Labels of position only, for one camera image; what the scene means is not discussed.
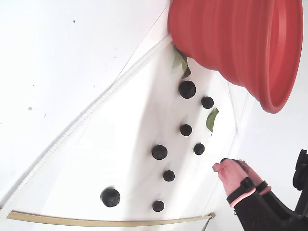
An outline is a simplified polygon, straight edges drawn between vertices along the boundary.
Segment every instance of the pink glove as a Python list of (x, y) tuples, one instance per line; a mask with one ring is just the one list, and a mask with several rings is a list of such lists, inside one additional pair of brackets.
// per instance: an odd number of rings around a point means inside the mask
[[(263, 180), (261, 177), (244, 161), (244, 160), (236, 160), (237, 163), (241, 166), (241, 168), (247, 173), (249, 178), (254, 182), (256, 186), (260, 185)], [(260, 192), (260, 195), (264, 195), (271, 190), (271, 186), (267, 186)]]
[[(227, 196), (233, 193), (237, 188), (241, 186), (241, 181), (244, 180), (248, 175), (244, 172), (241, 166), (233, 160), (225, 159), (222, 163), (214, 164), (213, 170), (218, 172), (218, 177), (223, 183)], [(234, 207), (244, 198), (250, 196), (256, 191), (253, 188), (251, 191), (240, 195), (237, 199), (230, 203), (231, 207)]]

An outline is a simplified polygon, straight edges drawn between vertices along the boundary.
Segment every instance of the white cable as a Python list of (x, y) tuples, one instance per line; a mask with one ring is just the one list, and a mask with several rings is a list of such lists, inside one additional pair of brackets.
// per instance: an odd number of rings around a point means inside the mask
[(13, 192), (10, 198), (6, 201), (3, 208), (0, 210), (0, 219), (6, 218), (12, 211), (12, 204), (16, 197), (21, 193), (22, 189), (29, 183), (35, 176), (39, 169), (48, 161), (49, 157), (59, 153), (60, 148), (67, 142), (69, 137), (77, 130), (77, 128), (93, 116), (93, 113), (99, 109), (104, 102), (113, 96), (122, 86), (128, 83), (140, 69), (146, 66), (153, 57), (163, 50), (167, 45), (172, 42), (171, 35), (165, 36), (154, 47), (152, 47), (145, 55), (143, 55), (134, 65), (121, 75), (113, 85), (104, 93), (102, 93), (93, 103), (91, 103), (73, 122), (60, 134), (59, 138), (54, 141), (50, 149), (43, 154), (43, 157), (37, 161), (32, 170), (24, 178), (21, 184)]

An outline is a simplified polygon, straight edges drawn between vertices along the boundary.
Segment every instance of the green leaf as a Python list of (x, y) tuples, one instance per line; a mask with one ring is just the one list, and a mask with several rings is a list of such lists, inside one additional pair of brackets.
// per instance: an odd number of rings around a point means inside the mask
[(219, 110), (217, 108), (214, 108), (211, 111), (211, 113), (208, 115), (207, 120), (206, 120), (206, 126), (212, 132), (212, 134), (213, 134), (215, 118), (216, 118), (218, 112), (219, 112)]
[(191, 70), (189, 69), (189, 67), (187, 67), (186, 71), (184, 72), (182, 78), (187, 78), (188, 76), (191, 75)]
[(175, 53), (175, 57), (174, 57), (174, 61), (172, 64), (172, 68), (175, 68), (181, 64), (183, 72), (184, 72), (182, 78), (187, 78), (191, 74), (191, 71), (187, 64), (187, 56), (182, 54), (176, 46), (173, 47), (173, 50)]

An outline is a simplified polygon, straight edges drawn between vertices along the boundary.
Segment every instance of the black ball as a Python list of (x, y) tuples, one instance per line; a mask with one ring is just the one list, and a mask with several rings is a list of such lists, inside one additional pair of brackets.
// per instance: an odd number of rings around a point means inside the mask
[(180, 132), (183, 136), (189, 136), (192, 133), (193, 129), (188, 124), (183, 124), (180, 127)]
[(152, 148), (152, 156), (156, 159), (156, 160), (162, 160), (165, 159), (165, 157), (168, 154), (168, 150), (167, 148), (165, 148), (165, 146), (163, 145), (156, 145)]
[(164, 209), (165, 205), (162, 201), (155, 201), (153, 204), (152, 204), (152, 208), (155, 212), (160, 212)]
[(112, 188), (105, 189), (101, 194), (101, 200), (107, 207), (114, 207), (120, 203), (120, 193)]
[(184, 99), (190, 99), (196, 94), (196, 91), (196, 86), (191, 81), (184, 81), (179, 85), (179, 93)]
[(194, 146), (193, 151), (196, 153), (196, 155), (201, 155), (204, 152), (205, 148), (204, 145), (201, 143), (198, 143)]
[(214, 106), (214, 100), (211, 97), (206, 96), (202, 98), (201, 104), (205, 109), (210, 109)]
[(167, 171), (164, 172), (163, 177), (164, 177), (165, 181), (171, 182), (171, 181), (174, 180), (175, 175), (174, 175), (173, 171), (167, 170)]

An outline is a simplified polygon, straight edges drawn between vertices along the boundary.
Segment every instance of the red plastic bowl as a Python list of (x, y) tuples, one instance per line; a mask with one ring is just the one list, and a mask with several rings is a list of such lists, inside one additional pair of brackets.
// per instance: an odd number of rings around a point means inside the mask
[(301, 0), (173, 0), (168, 28), (181, 52), (246, 87), (265, 111), (287, 102), (302, 50)]

